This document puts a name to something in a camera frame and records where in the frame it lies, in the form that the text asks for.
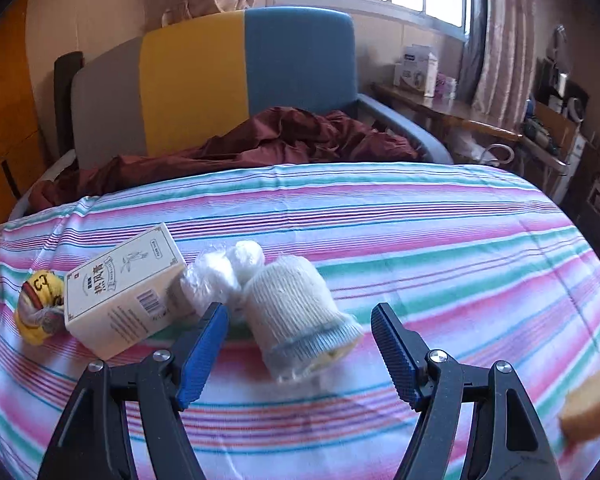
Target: white packaging box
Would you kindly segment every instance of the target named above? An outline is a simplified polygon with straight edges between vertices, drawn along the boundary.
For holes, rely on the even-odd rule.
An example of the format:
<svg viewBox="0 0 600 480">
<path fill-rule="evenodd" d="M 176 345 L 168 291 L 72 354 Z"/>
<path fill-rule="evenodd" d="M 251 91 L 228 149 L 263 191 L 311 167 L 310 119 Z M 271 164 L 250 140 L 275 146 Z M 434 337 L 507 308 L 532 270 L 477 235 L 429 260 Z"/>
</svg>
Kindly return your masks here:
<svg viewBox="0 0 600 480">
<path fill-rule="evenodd" d="M 186 264 L 165 224 L 72 270 L 64 280 L 64 324 L 106 360 L 190 314 L 171 285 Z"/>
<path fill-rule="evenodd" d="M 395 70 L 394 85 L 433 97 L 436 93 L 438 58 L 428 46 L 404 48 L 400 68 Z"/>
</svg>

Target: dark red blanket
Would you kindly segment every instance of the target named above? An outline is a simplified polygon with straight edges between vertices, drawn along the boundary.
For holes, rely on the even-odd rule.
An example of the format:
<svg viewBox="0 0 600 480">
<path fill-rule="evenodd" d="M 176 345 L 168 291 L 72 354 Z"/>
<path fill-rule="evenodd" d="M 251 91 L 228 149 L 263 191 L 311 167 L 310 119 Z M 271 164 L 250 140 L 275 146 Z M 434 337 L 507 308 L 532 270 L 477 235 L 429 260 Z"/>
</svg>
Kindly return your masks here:
<svg viewBox="0 0 600 480">
<path fill-rule="evenodd" d="M 382 133 L 342 112 L 322 117 L 296 108 L 270 108 L 200 148 L 165 156 L 117 156 L 99 170 L 71 170 L 36 184 L 33 211 L 142 184 L 233 168 L 308 162 L 418 160 L 404 137 Z"/>
</svg>

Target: bed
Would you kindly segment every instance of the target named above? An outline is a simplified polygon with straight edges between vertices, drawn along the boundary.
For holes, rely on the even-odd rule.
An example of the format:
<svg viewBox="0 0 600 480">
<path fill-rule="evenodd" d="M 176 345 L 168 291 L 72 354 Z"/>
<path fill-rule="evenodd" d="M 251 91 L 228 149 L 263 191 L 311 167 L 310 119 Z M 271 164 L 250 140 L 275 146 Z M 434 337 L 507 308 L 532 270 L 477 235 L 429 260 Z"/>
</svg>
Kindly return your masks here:
<svg viewBox="0 0 600 480">
<path fill-rule="evenodd" d="M 600 367 L 600 262 L 568 218 L 520 178 L 482 166 L 357 163 L 231 170 L 85 198 L 0 226 L 0 460 L 35 478 L 75 381 L 93 356 L 69 335 L 24 344 L 12 319 L 36 269 L 64 275 L 165 222 L 188 262 L 210 244 L 256 240 L 267 261 L 311 260 L 367 334 L 301 384 L 276 385 L 234 330 L 201 399 L 182 414 L 208 478 L 392 478 L 415 413 L 401 402 L 369 333 L 380 301 L 468 364 L 506 359 L 538 410 L 564 479 L 583 479 L 600 439 L 568 449 L 557 413 Z M 138 361 L 171 327 L 113 358 Z M 139 477 L 153 478 L 138 406 L 127 405 Z M 447 478 L 459 477 L 463 409 Z"/>
</svg>

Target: beige wall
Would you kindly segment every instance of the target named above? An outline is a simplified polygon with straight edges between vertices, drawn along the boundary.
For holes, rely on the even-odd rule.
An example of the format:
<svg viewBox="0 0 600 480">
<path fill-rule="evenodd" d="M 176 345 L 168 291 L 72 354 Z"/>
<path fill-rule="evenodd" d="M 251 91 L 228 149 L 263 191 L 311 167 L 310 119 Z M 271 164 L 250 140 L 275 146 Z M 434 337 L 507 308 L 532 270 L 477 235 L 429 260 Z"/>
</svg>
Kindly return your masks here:
<svg viewBox="0 0 600 480">
<path fill-rule="evenodd" d="M 458 78 L 464 46 L 462 41 L 415 25 L 362 14 L 352 17 L 356 31 L 358 79 L 362 88 L 373 81 L 390 82 L 402 48 L 412 44 L 431 46 L 438 54 L 440 72 Z"/>
<path fill-rule="evenodd" d="M 571 79 L 590 95 L 586 130 L 600 135 L 600 20 L 582 0 L 536 0 L 537 57 L 544 57 L 552 31 L 560 23 L 573 63 Z"/>
<path fill-rule="evenodd" d="M 165 9 L 178 0 L 29 0 L 27 58 L 40 121 L 49 149 L 58 156 L 53 101 L 54 61 L 73 50 L 86 61 L 114 46 L 160 27 Z M 265 5 L 268 0 L 257 0 Z M 353 16 L 358 78 L 364 88 L 372 81 L 392 79 L 392 64 L 403 45 L 427 44 L 440 58 L 440 71 L 457 77 L 462 42 L 430 30 L 370 16 Z"/>
</svg>

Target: plastic bag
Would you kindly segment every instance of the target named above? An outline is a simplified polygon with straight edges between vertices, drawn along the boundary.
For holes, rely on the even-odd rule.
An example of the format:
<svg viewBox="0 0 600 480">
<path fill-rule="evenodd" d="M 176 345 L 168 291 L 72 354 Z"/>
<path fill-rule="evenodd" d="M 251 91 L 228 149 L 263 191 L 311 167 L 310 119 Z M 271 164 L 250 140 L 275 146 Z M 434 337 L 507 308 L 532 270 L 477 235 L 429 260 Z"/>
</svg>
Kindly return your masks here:
<svg viewBox="0 0 600 480">
<path fill-rule="evenodd" d="M 196 314 L 202 316 L 214 301 L 223 303 L 232 322 L 244 320 L 242 286 L 264 266 L 262 248 L 251 240 L 230 248 L 209 247 L 180 278 L 180 286 Z"/>
</svg>

